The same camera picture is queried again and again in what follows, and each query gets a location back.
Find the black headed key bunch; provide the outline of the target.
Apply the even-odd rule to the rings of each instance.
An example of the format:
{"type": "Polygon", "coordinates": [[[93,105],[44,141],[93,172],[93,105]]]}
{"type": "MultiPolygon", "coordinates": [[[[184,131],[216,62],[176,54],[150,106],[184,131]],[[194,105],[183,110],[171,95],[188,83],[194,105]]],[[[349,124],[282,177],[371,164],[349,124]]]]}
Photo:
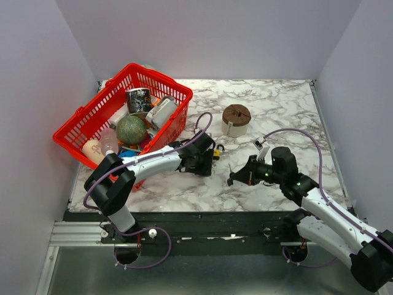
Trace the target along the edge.
{"type": "Polygon", "coordinates": [[[228,177],[228,179],[227,179],[227,184],[228,184],[228,186],[232,186],[232,185],[233,185],[233,175],[234,175],[234,172],[233,172],[233,170],[232,170],[230,164],[228,164],[228,167],[229,167],[230,173],[229,173],[229,177],[228,177]]]}

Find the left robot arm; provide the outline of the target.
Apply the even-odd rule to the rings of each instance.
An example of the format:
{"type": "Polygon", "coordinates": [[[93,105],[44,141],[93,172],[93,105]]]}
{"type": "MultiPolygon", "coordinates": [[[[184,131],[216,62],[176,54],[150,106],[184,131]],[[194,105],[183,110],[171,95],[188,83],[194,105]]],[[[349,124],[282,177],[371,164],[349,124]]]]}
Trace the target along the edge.
{"type": "Polygon", "coordinates": [[[115,236],[128,243],[136,235],[136,220],[126,207],[133,186],[169,171],[210,176],[214,147],[215,141],[200,131],[190,140],[174,141],[155,152],[124,158],[109,154],[84,188],[101,214],[115,226],[115,236]]]}

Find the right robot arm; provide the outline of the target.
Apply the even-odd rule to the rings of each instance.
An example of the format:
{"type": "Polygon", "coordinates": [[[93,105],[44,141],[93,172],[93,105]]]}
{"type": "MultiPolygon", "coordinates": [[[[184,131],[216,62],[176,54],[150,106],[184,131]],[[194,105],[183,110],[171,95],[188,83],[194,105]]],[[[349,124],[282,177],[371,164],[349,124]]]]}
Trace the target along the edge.
{"type": "Polygon", "coordinates": [[[282,226],[286,239],[310,240],[338,258],[366,290],[376,292],[392,279],[392,232],[378,231],[361,221],[329,197],[309,176],[300,173],[287,147],[271,151],[272,163],[265,163],[267,148],[251,155],[245,166],[230,172],[228,185],[235,181],[255,186],[261,181],[277,184],[287,199],[299,206],[282,226]]]}

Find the yellow Opel padlock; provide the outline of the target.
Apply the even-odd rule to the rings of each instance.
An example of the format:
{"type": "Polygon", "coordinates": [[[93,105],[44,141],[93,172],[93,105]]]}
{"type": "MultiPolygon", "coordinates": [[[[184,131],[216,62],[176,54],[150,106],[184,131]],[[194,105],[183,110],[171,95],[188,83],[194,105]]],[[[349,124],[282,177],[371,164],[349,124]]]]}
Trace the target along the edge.
{"type": "Polygon", "coordinates": [[[224,151],[225,151],[224,145],[218,144],[218,145],[216,146],[215,150],[214,150],[213,159],[214,159],[214,160],[219,160],[220,157],[221,157],[221,155],[224,153],[224,151]]]}

